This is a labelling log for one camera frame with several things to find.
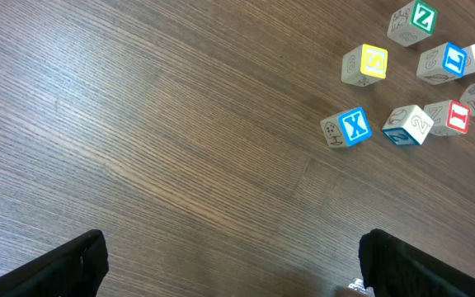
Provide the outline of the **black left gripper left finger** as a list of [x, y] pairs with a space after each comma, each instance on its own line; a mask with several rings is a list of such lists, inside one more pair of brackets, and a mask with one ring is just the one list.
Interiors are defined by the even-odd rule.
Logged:
[[92, 229], [0, 276], [0, 297], [94, 297], [108, 271], [105, 236]]

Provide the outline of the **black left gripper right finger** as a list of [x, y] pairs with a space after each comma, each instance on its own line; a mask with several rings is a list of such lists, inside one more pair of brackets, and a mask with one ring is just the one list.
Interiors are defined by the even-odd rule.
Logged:
[[359, 261], [364, 288], [376, 296], [475, 297], [475, 278], [382, 229], [361, 237]]

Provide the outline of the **blue X letter block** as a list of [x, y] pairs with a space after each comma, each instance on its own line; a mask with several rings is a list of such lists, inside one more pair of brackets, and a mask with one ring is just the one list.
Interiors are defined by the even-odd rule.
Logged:
[[373, 136], [362, 107], [342, 111], [320, 121], [327, 145], [332, 149], [348, 148]]

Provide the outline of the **blue 2 number block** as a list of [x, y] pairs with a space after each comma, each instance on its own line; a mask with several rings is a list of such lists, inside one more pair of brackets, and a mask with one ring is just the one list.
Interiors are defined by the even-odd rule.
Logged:
[[422, 145], [434, 121], [418, 105], [394, 109], [383, 126], [383, 134], [397, 146]]

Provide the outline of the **red E letter block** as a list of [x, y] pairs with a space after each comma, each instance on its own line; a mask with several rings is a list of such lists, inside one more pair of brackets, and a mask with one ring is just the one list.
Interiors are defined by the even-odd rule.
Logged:
[[448, 100], [424, 106], [424, 112], [434, 121], [430, 133], [435, 136], [466, 134], [471, 119], [470, 107]]

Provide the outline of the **yellow top block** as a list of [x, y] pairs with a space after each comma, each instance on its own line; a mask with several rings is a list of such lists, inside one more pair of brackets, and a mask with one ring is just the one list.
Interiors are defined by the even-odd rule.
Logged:
[[343, 56], [341, 81], [357, 87], [366, 87], [384, 80], [387, 67], [386, 49], [362, 44]]

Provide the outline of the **blue L letter block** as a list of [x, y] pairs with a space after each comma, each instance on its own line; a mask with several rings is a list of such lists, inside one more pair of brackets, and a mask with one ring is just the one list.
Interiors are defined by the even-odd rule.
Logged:
[[464, 49], [446, 42], [420, 55], [416, 76], [431, 85], [450, 82], [464, 75], [467, 59]]

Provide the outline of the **green Z letter block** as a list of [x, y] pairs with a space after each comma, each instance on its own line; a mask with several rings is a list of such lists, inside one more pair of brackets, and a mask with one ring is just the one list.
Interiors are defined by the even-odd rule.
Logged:
[[438, 11], [422, 0], [409, 2], [391, 16], [387, 37], [408, 47], [433, 35]]

